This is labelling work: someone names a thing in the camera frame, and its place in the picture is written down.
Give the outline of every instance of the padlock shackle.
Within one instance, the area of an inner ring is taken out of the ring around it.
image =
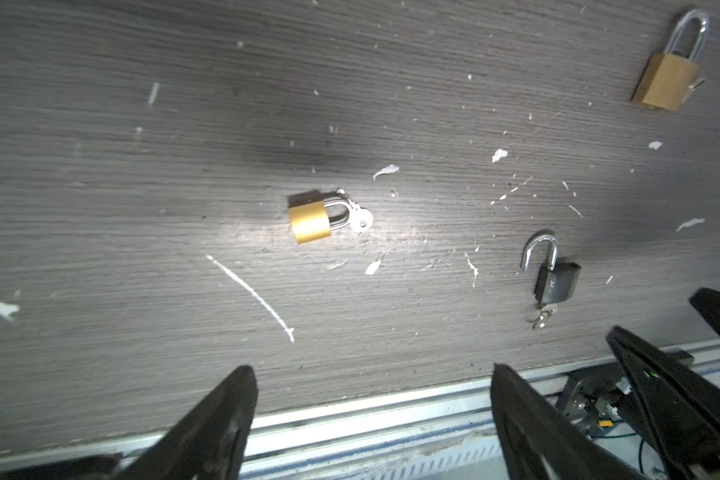
[[[710,14],[700,8],[689,10],[688,13],[680,17],[680,20],[677,21],[675,27],[672,29],[670,39],[666,42],[664,53],[674,54],[682,32],[694,19],[699,21],[699,33],[696,34],[696,40],[691,47],[691,52],[688,53],[688,59],[694,63],[696,62],[696,59],[699,57],[699,53],[701,53],[701,49],[704,46],[706,35],[710,31]]]
[[[520,268],[523,272],[528,272],[530,256],[533,255],[536,245],[541,242],[550,243],[550,253],[547,257],[547,269],[549,271],[554,270],[554,266],[557,263],[557,238],[555,238],[554,234],[538,234],[528,240],[528,243],[525,245],[525,250],[523,250],[523,261],[520,264]]]
[[[331,230],[338,230],[339,228],[344,228],[345,226],[349,225],[349,212],[352,211],[352,207],[349,205],[349,202],[347,202],[341,197],[329,197],[324,199],[323,205],[325,205],[326,208],[328,208],[329,206],[341,205],[347,209],[347,212],[345,214],[342,214],[341,216],[334,216],[328,219],[328,225],[330,226]]]

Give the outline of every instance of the open padlock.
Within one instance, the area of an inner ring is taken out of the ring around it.
[[[681,57],[674,53],[675,48],[682,32],[693,20],[698,21],[699,32],[688,57]],[[694,82],[699,71],[696,59],[709,31],[710,14],[699,8],[684,14],[675,24],[664,51],[651,57],[632,100],[649,107],[678,110],[700,83]]]
[[[523,272],[528,272],[530,257],[534,248],[542,242],[549,242],[550,252],[547,264],[541,267],[539,279],[536,283],[536,300],[541,307],[541,314],[534,322],[534,328],[544,328],[546,321],[557,313],[557,303],[565,302],[574,294],[576,283],[579,281],[581,266],[571,263],[557,263],[557,238],[552,233],[542,233],[533,236],[525,245],[523,260],[520,264]]]
[[[346,213],[328,217],[328,208],[331,206],[344,206]],[[342,189],[321,200],[291,206],[288,208],[288,216],[291,219],[291,230],[299,244],[325,238],[333,230],[347,225],[358,233],[365,232],[373,225],[373,214],[350,200]]]

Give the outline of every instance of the brass padlock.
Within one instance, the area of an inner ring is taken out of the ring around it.
[[[329,218],[330,206],[344,206],[347,212]],[[331,235],[332,230],[347,225],[358,233],[365,232],[373,225],[373,214],[350,200],[342,189],[322,200],[292,206],[288,208],[288,216],[291,219],[291,230],[299,244],[325,238]]]
[[[699,22],[699,33],[688,57],[681,57],[674,53],[675,47],[682,31],[692,20]],[[648,62],[632,101],[665,110],[679,109],[682,102],[688,98],[693,81],[696,79],[696,73],[699,71],[696,59],[709,31],[710,14],[699,8],[684,14],[675,24],[664,51],[653,55]]]

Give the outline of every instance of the padlock body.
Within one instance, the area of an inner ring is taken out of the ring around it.
[[[658,53],[648,62],[632,101],[676,111],[696,80],[699,64],[672,53]]]
[[[291,230],[299,244],[331,235],[328,211],[322,200],[288,208]]]
[[[554,270],[542,266],[536,284],[536,300],[541,305],[565,302],[574,294],[580,272],[578,264],[558,263]]]

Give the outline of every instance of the black padlock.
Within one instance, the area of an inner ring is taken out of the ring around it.
[[[565,302],[574,294],[579,272],[579,264],[555,264],[554,270],[542,266],[536,284],[536,300],[541,305]]]
[[[541,242],[550,243],[547,265],[541,267],[536,283],[536,300],[541,305],[565,302],[571,298],[579,281],[581,266],[578,264],[557,263],[557,238],[552,233],[539,234],[528,240],[523,252],[523,272],[528,272],[530,256],[536,245]]]

